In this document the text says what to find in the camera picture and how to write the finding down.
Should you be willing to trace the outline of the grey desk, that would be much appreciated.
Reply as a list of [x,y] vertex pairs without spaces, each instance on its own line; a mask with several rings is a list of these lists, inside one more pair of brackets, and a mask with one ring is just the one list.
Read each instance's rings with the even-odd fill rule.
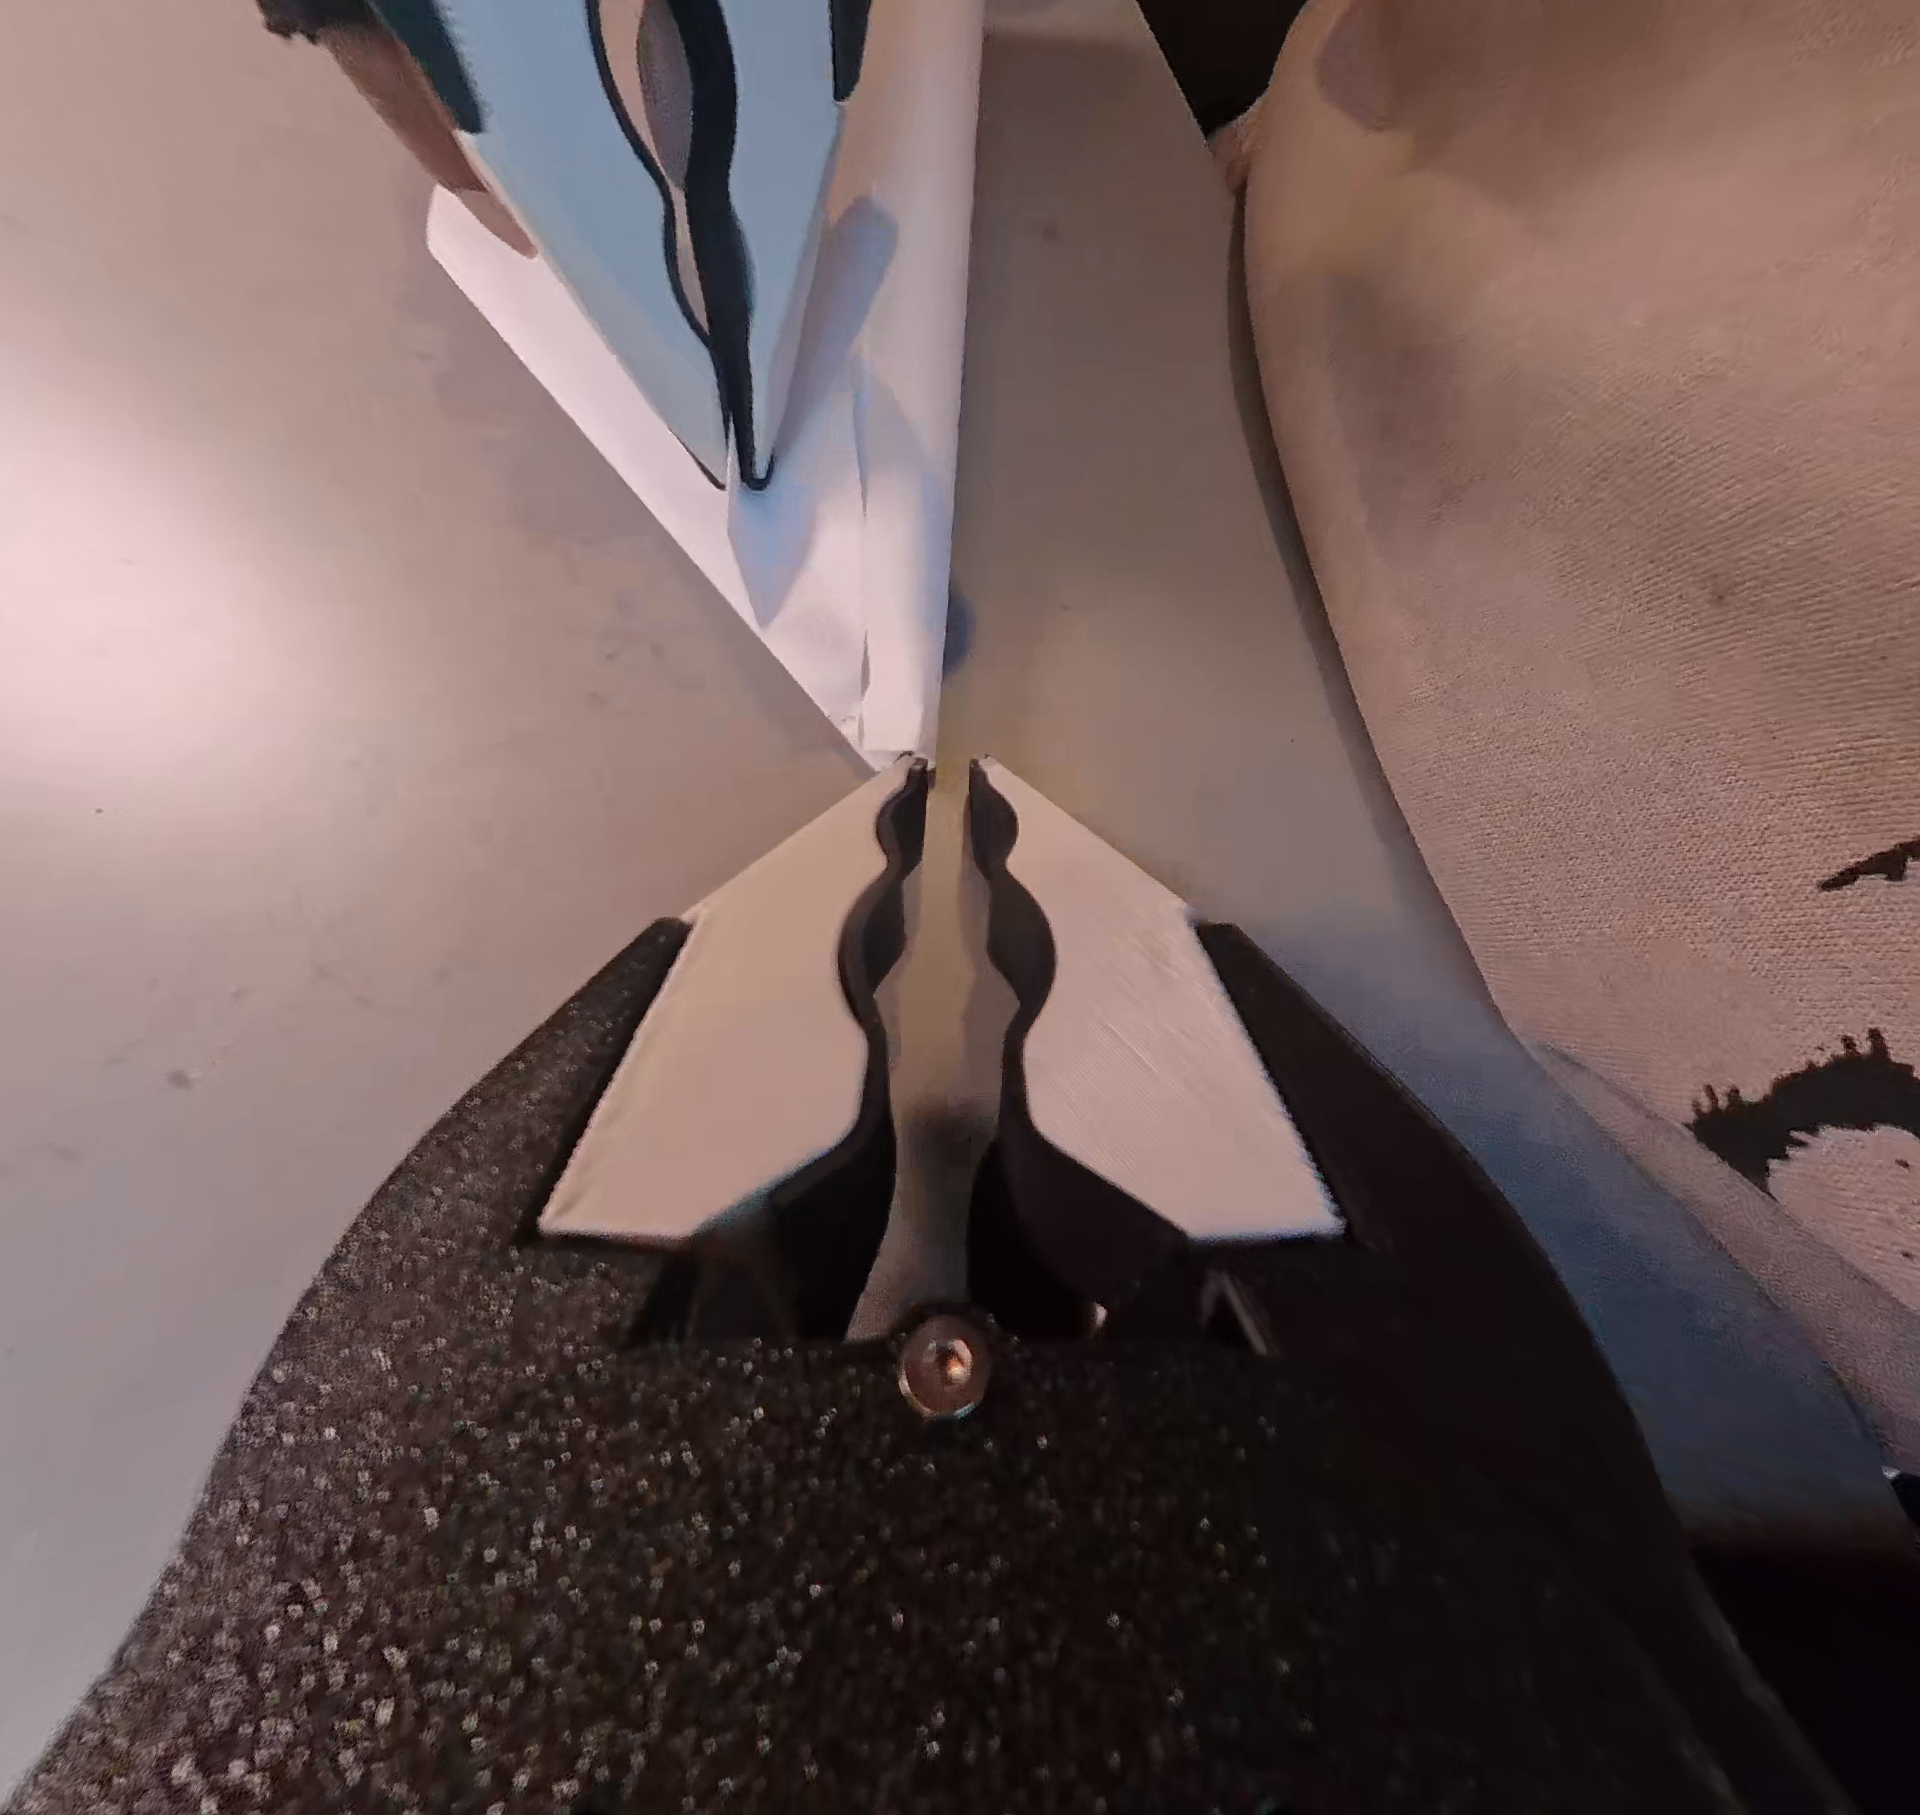
[[[4,0],[4,1789],[307,1281],[657,915],[859,778],[254,0]],[[958,437],[991,752],[1235,922],[1544,1239],[1693,1528],[1838,1547],[1883,1446],[1497,1015],[1372,761],[1235,214],[1136,0],[989,0]]]

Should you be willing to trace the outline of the white paper sheet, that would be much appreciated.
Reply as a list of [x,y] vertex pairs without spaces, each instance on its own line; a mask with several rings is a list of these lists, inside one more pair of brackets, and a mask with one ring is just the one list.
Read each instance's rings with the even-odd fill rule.
[[[638,0],[599,5],[630,68]],[[454,287],[876,769],[938,738],[988,19],[989,0],[872,0],[766,488],[697,464],[541,246],[444,186],[428,217]]]

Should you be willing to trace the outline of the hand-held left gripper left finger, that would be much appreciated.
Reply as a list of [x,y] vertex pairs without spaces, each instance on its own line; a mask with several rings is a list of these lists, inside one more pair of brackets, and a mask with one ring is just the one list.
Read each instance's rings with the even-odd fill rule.
[[839,1343],[898,1186],[876,990],[907,944],[924,759],[900,756],[644,939],[537,1241],[660,1261],[638,1343]]

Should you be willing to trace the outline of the person's right hand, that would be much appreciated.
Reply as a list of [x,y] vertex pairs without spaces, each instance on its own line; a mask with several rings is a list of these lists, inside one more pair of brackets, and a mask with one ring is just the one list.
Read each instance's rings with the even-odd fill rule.
[[447,195],[496,241],[527,258],[537,256],[537,245],[477,172],[431,80],[393,33],[376,25],[332,25],[321,29],[321,46]]

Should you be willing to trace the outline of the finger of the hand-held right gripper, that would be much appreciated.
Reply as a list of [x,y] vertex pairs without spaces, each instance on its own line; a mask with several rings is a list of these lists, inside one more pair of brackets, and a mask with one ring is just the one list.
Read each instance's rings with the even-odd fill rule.
[[612,98],[601,0],[436,0],[480,98],[464,133],[666,427],[713,478],[715,387],[664,270],[664,198]]
[[839,0],[638,0],[615,68],[664,198],[664,270],[708,354],[725,454],[766,488],[844,133]]

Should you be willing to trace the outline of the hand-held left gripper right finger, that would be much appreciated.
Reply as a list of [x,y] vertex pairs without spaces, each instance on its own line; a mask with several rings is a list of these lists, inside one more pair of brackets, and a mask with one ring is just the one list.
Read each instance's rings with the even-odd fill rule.
[[968,772],[986,951],[1012,994],[968,1280],[1093,1335],[1142,1290],[1347,1222],[1188,903],[996,759]]

